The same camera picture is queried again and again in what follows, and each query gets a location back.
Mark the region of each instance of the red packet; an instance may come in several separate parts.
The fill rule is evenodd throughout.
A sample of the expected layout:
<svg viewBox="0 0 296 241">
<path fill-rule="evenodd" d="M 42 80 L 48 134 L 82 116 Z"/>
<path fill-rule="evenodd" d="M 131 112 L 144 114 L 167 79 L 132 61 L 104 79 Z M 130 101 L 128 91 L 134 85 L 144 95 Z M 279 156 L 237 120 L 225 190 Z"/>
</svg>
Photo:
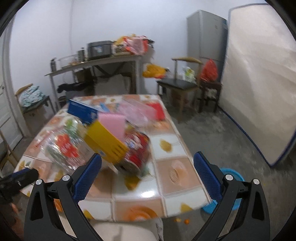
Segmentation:
<svg viewBox="0 0 296 241">
<path fill-rule="evenodd" d="M 156 120 L 163 121 L 165 119 L 165 113 L 163 112 L 163 108 L 160 103 L 148 103 L 146 105 L 149 105 L 156 110 Z"/>
</svg>

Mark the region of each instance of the red can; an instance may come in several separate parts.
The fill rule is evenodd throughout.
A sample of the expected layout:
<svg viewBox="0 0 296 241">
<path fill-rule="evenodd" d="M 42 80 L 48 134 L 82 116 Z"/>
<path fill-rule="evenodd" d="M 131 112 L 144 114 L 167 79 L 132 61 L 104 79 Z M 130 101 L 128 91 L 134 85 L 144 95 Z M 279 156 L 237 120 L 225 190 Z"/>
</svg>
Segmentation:
<svg viewBox="0 0 296 241">
<path fill-rule="evenodd" d="M 140 175 L 149 156 L 149 137 L 142 132 L 132 131 L 124 139 L 129 151 L 116 165 L 116 168 L 125 175 Z"/>
</svg>

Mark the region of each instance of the gray floor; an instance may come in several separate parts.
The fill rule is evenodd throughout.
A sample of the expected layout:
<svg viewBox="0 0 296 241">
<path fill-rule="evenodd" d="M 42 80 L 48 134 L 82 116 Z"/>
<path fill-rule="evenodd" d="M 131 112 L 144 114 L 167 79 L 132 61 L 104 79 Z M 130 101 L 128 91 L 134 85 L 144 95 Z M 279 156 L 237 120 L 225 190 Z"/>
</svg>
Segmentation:
<svg viewBox="0 0 296 241">
<path fill-rule="evenodd" d="M 178 113 L 176 108 L 169 104 L 166 106 L 192 154 L 202 151 L 212 164 L 232 168 L 238 171 L 246 181 L 253 178 L 261 181 L 267 199 L 271 238 L 273 238 L 296 206 L 296 165 L 294 164 L 296 152 L 291 153 L 285 161 L 270 168 L 249 139 L 223 112 L 212 112 L 211 103 L 201 114 L 193 113 L 189 109 L 185 110 L 180 124 L 176 121 Z M 15 153 L 18 158 L 30 142 L 31 139 L 22 139 L 17 145 Z M 11 170 L 13 170 L 12 166 L 7 163 L 4 171 Z M 182 222 L 174 222 L 176 217 L 163 219 L 165 240 L 191 240 L 209 215 L 202 210 L 195 210 L 178 217 Z M 221 235 L 229 231 L 234 217 L 235 212 L 230 215 Z M 190 220 L 188 225 L 184 223 L 185 219 Z"/>
</svg>

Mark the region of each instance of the blue box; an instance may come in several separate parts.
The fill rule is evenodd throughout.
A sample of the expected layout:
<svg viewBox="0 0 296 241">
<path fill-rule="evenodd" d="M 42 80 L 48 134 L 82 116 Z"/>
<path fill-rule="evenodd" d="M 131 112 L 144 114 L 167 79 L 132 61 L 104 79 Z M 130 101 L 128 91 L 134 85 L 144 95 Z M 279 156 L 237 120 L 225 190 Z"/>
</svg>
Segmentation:
<svg viewBox="0 0 296 241">
<path fill-rule="evenodd" d="M 67 112 L 71 115 L 77 116 L 83 124 L 91 124 L 94 120 L 98 119 L 97 109 L 75 100 L 69 100 Z"/>
</svg>

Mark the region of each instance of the light blue floral cloth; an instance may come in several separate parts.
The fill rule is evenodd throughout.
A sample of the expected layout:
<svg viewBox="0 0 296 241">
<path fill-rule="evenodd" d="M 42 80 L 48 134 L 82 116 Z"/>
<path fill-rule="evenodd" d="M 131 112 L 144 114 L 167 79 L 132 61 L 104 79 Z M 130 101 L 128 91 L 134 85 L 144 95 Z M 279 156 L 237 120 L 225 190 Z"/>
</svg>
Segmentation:
<svg viewBox="0 0 296 241">
<path fill-rule="evenodd" d="M 29 107 L 41 101 L 45 95 L 39 90 L 39 86 L 32 85 L 21 93 L 19 102 L 22 107 Z"/>
</svg>

